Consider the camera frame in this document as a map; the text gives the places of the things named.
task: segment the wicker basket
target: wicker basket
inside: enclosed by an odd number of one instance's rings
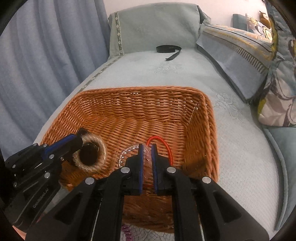
[[[218,149],[213,110],[208,97],[189,87],[128,87],[90,90],[77,94],[43,137],[52,144],[76,133],[80,127],[102,137],[107,145],[107,161],[96,177],[108,176],[118,168],[122,150],[145,143],[152,135],[166,140],[173,165],[185,174],[218,179]],[[160,155],[167,156],[157,143]],[[63,164],[60,182],[69,190],[91,174]],[[123,222],[155,231],[173,232],[171,199],[153,193],[152,173],[143,195],[125,198]]]

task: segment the white wall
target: white wall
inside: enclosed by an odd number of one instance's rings
[[[107,16],[115,11],[155,2],[189,2],[199,5],[211,17],[212,24],[230,26],[234,13],[259,19],[259,11],[266,13],[262,0],[104,0]]]

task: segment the black belt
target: black belt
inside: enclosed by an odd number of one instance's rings
[[[171,57],[166,58],[166,61],[170,61],[177,57],[179,53],[181,52],[181,47],[175,46],[175,45],[161,45],[156,47],[157,53],[174,53],[176,50],[179,50],[177,53],[173,54]]]

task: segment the red string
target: red string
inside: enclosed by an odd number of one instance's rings
[[[172,151],[170,150],[169,145],[166,143],[166,141],[165,141],[163,138],[161,138],[161,137],[159,137],[159,136],[151,136],[151,137],[147,140],[146,145],[149,146],[149,145],[150,145],[150,142],[151,142],[152,140],[155,140],[155,139],[160,140],[160,141],[165,145],[165,147],[166,147],[166,149],[167,149],[167,151],[168,151],[168,159],[170,160],[170,165],[172,166],[172,165],[173,165],[173,155],[172,155]]]

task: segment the rope ring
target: rope ring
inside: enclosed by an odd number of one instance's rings
[[[99,155],[97,157],[96,162],[93,165],[87,166],[81,162],[80,156],[79,156],[80,150],[78,150],[73,154],[73,161],[74,161],[75,165],[78,166],[83,171],[97,173],[98,171],[103,169],[106,159],[107,159],[106,145],[105,145],[104,141],[99,136],[97,136],[95,134],[87,133],[87,134],[83,135],[81,138],[82,138],[84,145],[87,143],[92,143],[95,146],[97,146]]]

